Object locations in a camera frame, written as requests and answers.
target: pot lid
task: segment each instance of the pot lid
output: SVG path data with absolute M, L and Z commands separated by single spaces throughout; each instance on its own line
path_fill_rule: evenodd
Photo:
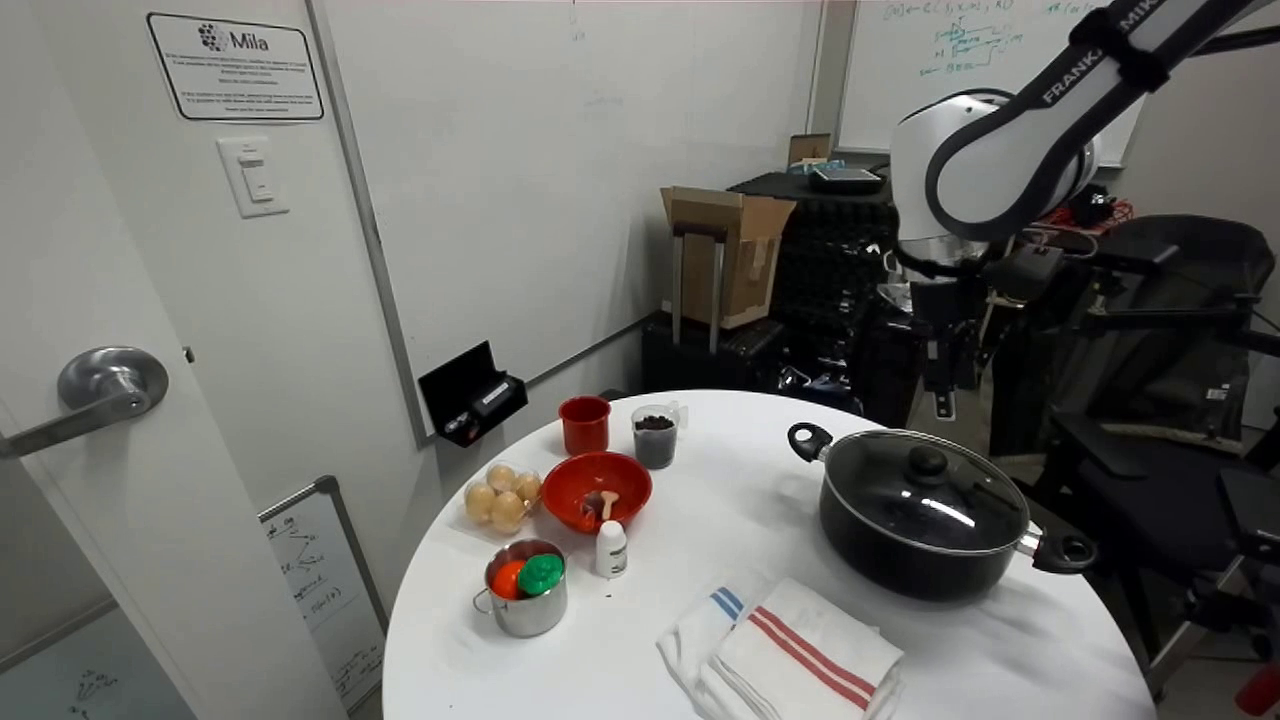
M 1005 551 L 1030 533 L 1030 500 L 1002 469 L 920 431 L 846 437 L 829 482 L 864 522 L 933 551 Z

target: whiteboard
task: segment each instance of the whiteboard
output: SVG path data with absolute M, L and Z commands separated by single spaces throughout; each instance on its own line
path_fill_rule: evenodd
M 189 705 L 122 608 L 0 672 L 0 714 L 189 720 Z
M 842 104 L 842 149 L 889 150 L 894 128 L 966 86 L 1025 86 L 1067 47 L 1075 21 L 1107 0 L 872 0 L 857 9 Z M 1101 133 L 1119 169 L 1141 104 Z
M 785 169 L 822 0 L 319 0 L 411 373 L 539 376 L 663 294 L 663 184 Z
M 1222 27 L 1217 34 L 1255 30 L 1255 27 L 1280 27 L 1280 3 L 1260 3 L 1247 15 L 1240 15 L 1238 24 Z
M 355 707 L 384 669 L 384 610 L 354 544 L 332 476 L 263 510 L 263 533 L 324 669 L 350 707 Z

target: pot lid handle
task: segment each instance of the pot lid handle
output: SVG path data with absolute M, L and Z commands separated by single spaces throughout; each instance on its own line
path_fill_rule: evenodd
M 912 478 L 936 478 L 945 472 L 949 472 L 949 454 L 945 451 L 936 451 L 936 446 L 912 446 L 910 451 L 910 476 Z

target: black cooking pot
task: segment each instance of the black cooking pot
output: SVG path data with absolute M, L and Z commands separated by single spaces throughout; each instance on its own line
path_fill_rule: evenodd
M 1097 548 L 1075 533 L 1035 534 L 1025 491 L 986 454 L 924 431 L 859 431 L 832 442 L 794 424 L 788 442 L 829 469 L 822 522 L 869 578 L 920 594 L 966 599 L 992 586 L 1013 551 L 1035 569 L 1079 571 Z

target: small container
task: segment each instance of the small container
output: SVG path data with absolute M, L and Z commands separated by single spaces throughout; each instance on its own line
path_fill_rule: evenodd
M 562 402 L 566 454 L 609 451 L 609 401 L 572 396 Z
M 621 577 L 630 569 L 631 539 L 621 521 L 606 521 L 598 534 L 598 577 Z
M 511 577 L 504 571 L 511 565 L 527 569 L 539 559 L 551 559 L 562 571 L 551 571 L 551 578 L 539 571 L 537 586 L 527 586 L 526 577 L 511 584 Z M 567 559 L 556 544 L 515 539 L 488 559 L 483 586 L 476 593 L 474 604 L 476 610 L 492 616 L 498 629 L 504 629 L 507 635 L 545 635 L 547 629 L 562 623 L 567 608 L 566 569 Z
M 680 406 L 677 402 L 639 402 L 631 411 L 631 438 L 638 438 L 638 459 L 644 469 L 668 469 L 677 454 L 677 427 L 680 427 Z

